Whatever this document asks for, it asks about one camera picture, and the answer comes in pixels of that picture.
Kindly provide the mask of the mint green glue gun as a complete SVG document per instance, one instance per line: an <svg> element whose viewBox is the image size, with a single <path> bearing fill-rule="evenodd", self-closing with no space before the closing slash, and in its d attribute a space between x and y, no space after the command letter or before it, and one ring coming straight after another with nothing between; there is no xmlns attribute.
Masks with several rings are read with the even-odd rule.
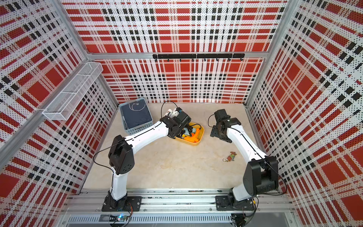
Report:
<svg viewBox="0 0 363 227"><path fill-rule="evenodd" d="M184 136L192 136L192 134L193 134L193 130L194 130L194 128L193 127L184 127L184 129L183 129L183 135Z"/></svg>

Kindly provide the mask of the orange hot glue gun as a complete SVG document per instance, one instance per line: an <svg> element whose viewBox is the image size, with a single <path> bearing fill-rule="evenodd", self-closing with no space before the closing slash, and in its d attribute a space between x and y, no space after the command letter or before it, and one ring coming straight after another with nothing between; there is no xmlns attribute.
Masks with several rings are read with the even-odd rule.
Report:
<svg viewBox="0 0 363 227"><path fill-rule="evenodd" d="M187 142L190 142L190 143L198 143L199 142L199 138L198 138L198 135L199 135L199 132L200 132L200 129L199 128L194 128L194 132L192 134L192 136L182 136L182 138L187 141Z"/></svg>

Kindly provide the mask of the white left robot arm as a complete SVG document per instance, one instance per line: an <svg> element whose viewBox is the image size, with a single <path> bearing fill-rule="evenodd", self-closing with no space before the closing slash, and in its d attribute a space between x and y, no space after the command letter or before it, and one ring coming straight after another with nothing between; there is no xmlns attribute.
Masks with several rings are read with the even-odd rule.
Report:
<svg viewBox="0 0 363 227"><path fill-rule="evenodd" d="M173 111L168 111L158 122L141 132L127 137L118 135L114 138L108 154L112 184L105 197L103 212L131 208L135 211L140 210L137 203L141 202L141 197L133 196L128 199L127 196L128 173L135 166L134 155L160 138L176 138L191 120L189 115L178 107Z"/></svg>

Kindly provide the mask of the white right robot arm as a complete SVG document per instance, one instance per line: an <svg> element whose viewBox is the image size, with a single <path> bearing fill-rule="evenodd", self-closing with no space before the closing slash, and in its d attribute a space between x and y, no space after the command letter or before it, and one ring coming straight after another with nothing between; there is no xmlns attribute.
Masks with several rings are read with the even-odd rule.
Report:
<svg viewBox="0 0 363 227"><path fill-rule="evenodd" d="M232 143L246 162L243 182L230 189L227 196L217 196L219 211L253 211L253 198L278 189L278 161L262 152L250 139L237 118L231 118L225 109L214 112L216 124L210 136Z"/></svg>

